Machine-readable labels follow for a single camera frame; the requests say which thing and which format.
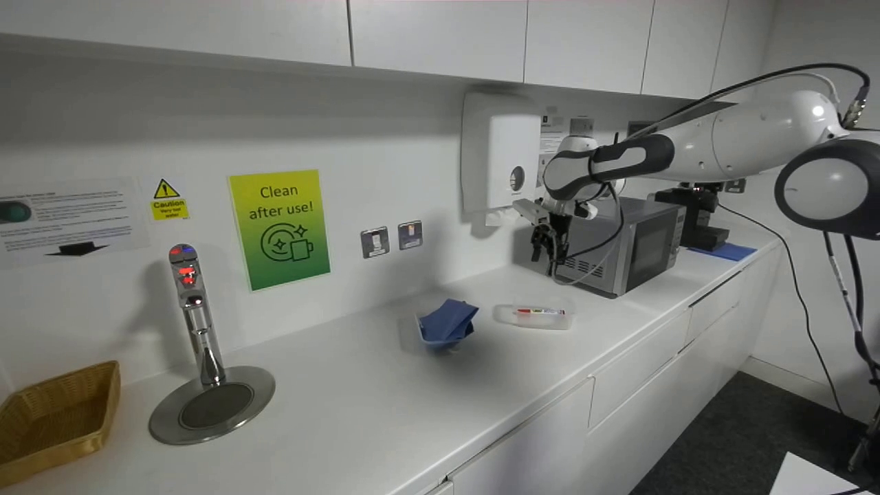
hazard label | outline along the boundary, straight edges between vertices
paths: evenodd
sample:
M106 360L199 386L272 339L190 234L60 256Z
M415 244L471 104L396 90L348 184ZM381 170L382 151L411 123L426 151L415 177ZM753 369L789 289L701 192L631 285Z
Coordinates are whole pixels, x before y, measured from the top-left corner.
M161 178L154 192L154 221L190 221L187 201L166 178Z

boiling water tap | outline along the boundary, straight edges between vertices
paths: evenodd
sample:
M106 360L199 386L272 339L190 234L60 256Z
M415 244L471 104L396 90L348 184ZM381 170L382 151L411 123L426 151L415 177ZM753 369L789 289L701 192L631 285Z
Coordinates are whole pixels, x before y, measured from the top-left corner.
M221 346L212 325L212 311L205 289L199 252L192 244L173 244L168 250L168 263L170 263L179 305L187 320L202 386L217 387L227 382L227 369L221 362Z

floor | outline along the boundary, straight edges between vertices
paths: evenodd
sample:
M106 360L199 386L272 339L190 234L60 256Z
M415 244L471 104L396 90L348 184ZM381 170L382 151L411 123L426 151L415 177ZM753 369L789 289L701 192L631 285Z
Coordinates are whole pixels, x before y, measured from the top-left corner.
M880 489L880 463L844 471L863 426L738 375L667 450L632 495L764 495L788 450Z

white wall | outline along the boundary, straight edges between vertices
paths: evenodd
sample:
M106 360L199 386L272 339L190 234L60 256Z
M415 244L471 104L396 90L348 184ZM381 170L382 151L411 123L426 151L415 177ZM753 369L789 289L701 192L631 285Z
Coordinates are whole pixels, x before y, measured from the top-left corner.
M781 0L768 56L768 68L814 64L814 60L839 60L866 68L874 83L880 79L880 3L877 0L848 0L848 3L819 3L819 0ZM836 75L843 86L843 98L852 98L852 78ZM870 111L863 115L866 127L880 123L880 90L872 93ZM870 421L874 415L877 394L866 386L866 366L852 346L852 325L844 314L843 295L836 291L832 263L825 258L823 236L806 230L781 218L773 201L775 174L752 178L745 197L730 197L733 207L752 212L770 225L775 225L796 250L796 263L804 284L804 298L811 307L811 327L819 349L825 351L829 369L843 390L848 415ZM866 281L866 340L880 354L880 244L859 241L863 281ZM814 349L804 332L800 305L793 295L789 273L781 269L768 314L764 332L753 357L768 360L784 372L793 372L806 379L804 395L819 398L829 405L829 386L823 369L814 357Z
M192 214L150 222L144 250L0 273L0 398L107 357L125 362L125 382L192 376L166 267L177 241L202 250L227 354L513 258L510 230L477 236L459 221L467 83L29 53L0 53L0 65L3 188L125 178L150 212L168 178ZM599 129L669 111L652 98L531 93L597 112ZM228 177L300 167L323 174L334 273L250 291ZM361 258L359 230L405 221L426 222L423 250Z

wooden tray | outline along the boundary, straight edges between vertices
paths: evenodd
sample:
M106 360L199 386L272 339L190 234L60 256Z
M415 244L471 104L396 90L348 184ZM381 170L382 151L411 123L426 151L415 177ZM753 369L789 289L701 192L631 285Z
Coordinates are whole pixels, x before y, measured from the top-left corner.
M115 405L115 360L18 390L0 410L0 486L96 453Z

